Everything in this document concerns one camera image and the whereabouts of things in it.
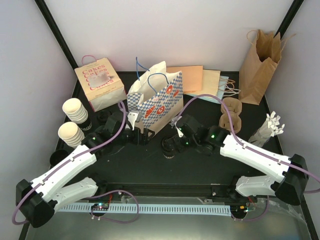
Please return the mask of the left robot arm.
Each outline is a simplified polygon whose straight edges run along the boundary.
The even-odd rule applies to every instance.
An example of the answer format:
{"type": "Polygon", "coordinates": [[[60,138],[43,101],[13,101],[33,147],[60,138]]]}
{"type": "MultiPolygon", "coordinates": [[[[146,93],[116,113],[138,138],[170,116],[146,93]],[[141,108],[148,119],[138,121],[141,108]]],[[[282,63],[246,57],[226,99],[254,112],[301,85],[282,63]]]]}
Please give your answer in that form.
{"type": "Polygon", "coordinates": [[[85,168],[111,152],[114,145],[146,145],[155,132],[134,125],[132,112],[124,115],[114,112],[105,124],[89,133],[68,156],[41,176],[27,181],[22,179],[15,188],[15,212],[25,217],[23,224],[34,228],[46,224],[64,206],[81,199],[103,199],[108,188],[98,177],[85,177],[68,185],[85,168]]]}

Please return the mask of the single black-sleeved paper cup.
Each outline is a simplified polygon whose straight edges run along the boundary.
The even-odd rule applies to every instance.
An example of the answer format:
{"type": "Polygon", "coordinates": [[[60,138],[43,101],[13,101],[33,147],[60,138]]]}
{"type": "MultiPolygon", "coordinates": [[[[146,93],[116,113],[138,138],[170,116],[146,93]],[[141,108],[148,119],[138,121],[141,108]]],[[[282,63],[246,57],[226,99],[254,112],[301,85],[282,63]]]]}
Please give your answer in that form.
{"type": "Polygon", "coordinates": [[[170,149],[165,146],[162,146],[161,150],[162,150],[162,154],[164,155],[165,158],[172,159],[175,157],[176,151],[174,149],[170,149]]]}

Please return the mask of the blue checkered paper bag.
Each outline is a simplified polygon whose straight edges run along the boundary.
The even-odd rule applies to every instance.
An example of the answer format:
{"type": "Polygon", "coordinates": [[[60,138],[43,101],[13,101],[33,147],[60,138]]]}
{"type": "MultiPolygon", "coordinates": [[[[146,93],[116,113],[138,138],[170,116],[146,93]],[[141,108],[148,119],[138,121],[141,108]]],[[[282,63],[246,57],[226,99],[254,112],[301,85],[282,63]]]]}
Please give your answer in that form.
{"type": "Polygon", "coordinates": [[[183,73],[168,73],[165,61],[137,74],[127,94],[128,110],[138,112],[135,126],[142,132],[148,129],[157,134],[183,106],[183,73]]]}

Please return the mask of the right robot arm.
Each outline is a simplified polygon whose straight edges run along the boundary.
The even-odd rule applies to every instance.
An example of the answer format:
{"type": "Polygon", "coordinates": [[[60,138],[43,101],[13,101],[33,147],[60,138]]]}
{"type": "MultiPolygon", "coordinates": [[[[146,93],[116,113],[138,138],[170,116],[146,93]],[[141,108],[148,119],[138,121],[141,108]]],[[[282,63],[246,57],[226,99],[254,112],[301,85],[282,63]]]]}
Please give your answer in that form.
{"type": "Polygon", "coordinates": [[[206,128],[190,115],[176,116],[170,122],[177,130],[171,150],[180,152],[195,148],[210,156],[217,151],[221,156],[237,160],[263,174],[241,176],[227,189],[228,198],[234,202],[243,197],[275,196],[281,201],[298,206],[302,202],[309,180],[305,159],[270,152],[240,138],[224,128],[213,125],[206,128]]]}

